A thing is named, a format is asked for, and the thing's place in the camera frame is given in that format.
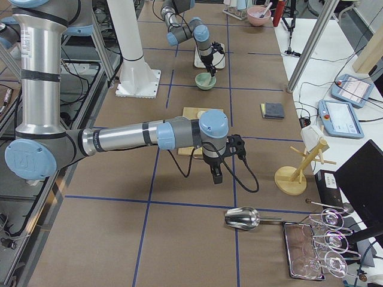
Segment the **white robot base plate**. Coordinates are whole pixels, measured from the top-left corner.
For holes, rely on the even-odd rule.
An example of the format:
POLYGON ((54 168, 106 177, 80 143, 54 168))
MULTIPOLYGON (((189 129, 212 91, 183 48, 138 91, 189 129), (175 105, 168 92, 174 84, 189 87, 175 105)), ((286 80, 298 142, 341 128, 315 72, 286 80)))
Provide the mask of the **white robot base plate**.
POLYGON ((115 95, 117 97, 137 97, 154 99, 159 88, 161 70, 149 69, 139 75, 134 68, 130 70, 122 68, 120 81, 115 95))

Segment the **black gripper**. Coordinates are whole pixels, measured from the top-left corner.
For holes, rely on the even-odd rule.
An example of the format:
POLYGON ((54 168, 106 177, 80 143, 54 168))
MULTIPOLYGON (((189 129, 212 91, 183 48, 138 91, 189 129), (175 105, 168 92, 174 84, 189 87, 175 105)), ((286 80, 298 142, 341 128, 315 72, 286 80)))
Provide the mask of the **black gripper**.
POLYGON ((203 160, 210 167, 214 184, 221 184, 223 182, 223 174, 221 172, 222 160, 219 157, 204 157, 203 160))
POLYGON ((205 68, 208 69, 208 72, 211 74, 211 76, 214 77, 216 74, 216 68, 212 64, 214 56, 212 54, 209 54, 207 56, 201 56, 200 59, 205 68))

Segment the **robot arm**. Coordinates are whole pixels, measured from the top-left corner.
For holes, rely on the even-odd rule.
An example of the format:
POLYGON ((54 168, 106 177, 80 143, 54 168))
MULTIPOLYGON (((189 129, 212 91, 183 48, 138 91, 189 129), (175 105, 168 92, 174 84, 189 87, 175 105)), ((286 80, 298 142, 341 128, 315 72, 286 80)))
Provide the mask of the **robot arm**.
POLYGON ((162 20, 168 28, 167 39, 170 46, 178 45, 189 39, 194 39, 200 60, 207 72, 215 76, 216 67, 213 65, 214 53, 217 51, 210 41, 208 27, 199 17, 192 18, 188 23, 179 23, 177 16, 192 9, 195 1, 164 1, 160 10, 162 20))
MULTIPOLYGON (((41 180, 97 152, 193 146, 202 148, 214 183, 222 183, 220 164, 229 151, 229 126, 226 115, 217 109, 204 112, 199 120, 177 117, 112 129, 68 130, 61 126, 61 37, 63 33, 92 34, 92 1, 9 2, 20 25, 23 98, 16 139, 5 149, 5 162, 12 172, 26 180, 41 180)), ((107 3, 122 58, 117 95, 155 98, 161 71, 151 69, 144 59, 133 1, 107 3)), ((171 45, 192 38, 196 41, 201 61, 214 79, 213 54, 223 53, 220 44, 210 42, 209 30, 200 18, 181 26, 175 17, 193 7, 194 1, 164 1, 160 16, 169 28, 171 45)))

